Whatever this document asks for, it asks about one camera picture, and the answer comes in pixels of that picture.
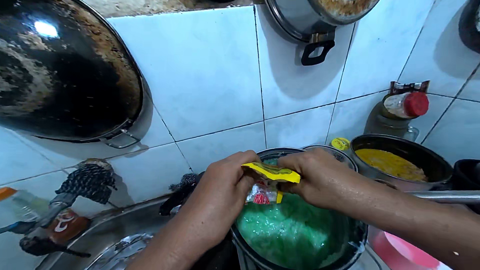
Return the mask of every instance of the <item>red lid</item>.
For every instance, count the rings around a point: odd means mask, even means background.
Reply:
[[[412,92],[405,97],[405,114],[408,116],[421,116],[428,111],[427,94],[422,92]]]

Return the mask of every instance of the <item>stainless steel sink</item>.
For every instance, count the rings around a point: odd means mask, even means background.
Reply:
[[[36,270],[124,268],[126,262],[144,248],[149,238],[171,219],[158,214],[160,205],[166,199],[161,197],[93,218],[90,229],[69,245],[75,251],[92,254],[90,258],[57,252],[48,255]]]

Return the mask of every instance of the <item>pink container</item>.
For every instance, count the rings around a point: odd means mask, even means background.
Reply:
[[[425,251],[387,232],[379,233],[372,247],[391,270],[437,270],[440,266]]]

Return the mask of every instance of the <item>hand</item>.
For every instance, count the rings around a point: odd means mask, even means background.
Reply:
[[[278,159],[279,167],[298,172],[302,179],[299,184],[280,183],[281,191],[300,195],[311,205],[335,209],[340,200],[339,194],[351,190],[352,181],[358,174],[323,149],[290,154]]]
[[[204,246],[212,248],[227,235],[252,189],[253,178],[242,164],[260,161],[252,151],[238,152],[208,166],[194,192],[178,213]]]

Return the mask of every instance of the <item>orange bottle cap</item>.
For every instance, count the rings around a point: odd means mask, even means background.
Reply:
[[[16,189],[7,186],[0,188],[0,201],[5,200],[6,198],[12,196],[15,193],[17,193]]]

